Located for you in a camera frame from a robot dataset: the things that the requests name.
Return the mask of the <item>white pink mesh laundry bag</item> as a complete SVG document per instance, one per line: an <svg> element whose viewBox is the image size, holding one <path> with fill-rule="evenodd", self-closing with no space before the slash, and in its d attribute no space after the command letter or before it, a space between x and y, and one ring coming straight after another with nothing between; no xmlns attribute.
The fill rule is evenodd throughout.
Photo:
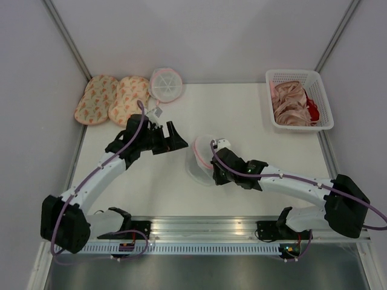
<svg viewBox="0 0 387 290"><path fill-rule="evenodd" d="M210 142L215 137L210 134L200 135L189 146L186 153L186 172L197 183L205 186L215 185L213 180L213 153Z"/></svg>

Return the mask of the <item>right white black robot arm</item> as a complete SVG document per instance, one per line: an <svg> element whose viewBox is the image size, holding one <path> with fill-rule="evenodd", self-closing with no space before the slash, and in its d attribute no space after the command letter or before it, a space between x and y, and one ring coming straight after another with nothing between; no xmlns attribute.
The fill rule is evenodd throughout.
<svg viewBox="0 0 387 290"><path fill-rule="evenodd" d="M280 237L289 239L305 230L326 228L353 239L360 236L370 201L349 176L306 178L263 161L244 161L226 147L214 148L213 152L216 185L232 182L245 190L281 193L311 204L283 209L276 221Z"/></svg>

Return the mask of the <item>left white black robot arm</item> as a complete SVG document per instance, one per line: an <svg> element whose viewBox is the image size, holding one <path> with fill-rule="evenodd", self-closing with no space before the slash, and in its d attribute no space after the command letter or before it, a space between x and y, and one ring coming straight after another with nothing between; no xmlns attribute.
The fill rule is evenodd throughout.
<svg viewBox="0 0 387 290"><path fill-rule="evenodd" d="M89 215L96 199L122 173L140 158L142 152L153 155L188 147L173 122L163 127L143 114L132 115L126 128L107 145L97 167L78 185L60 196L47 196L42 203L40 235L70 253L78 253L90 239L127 239L138 234L131 215L117 207Z"/></svg>

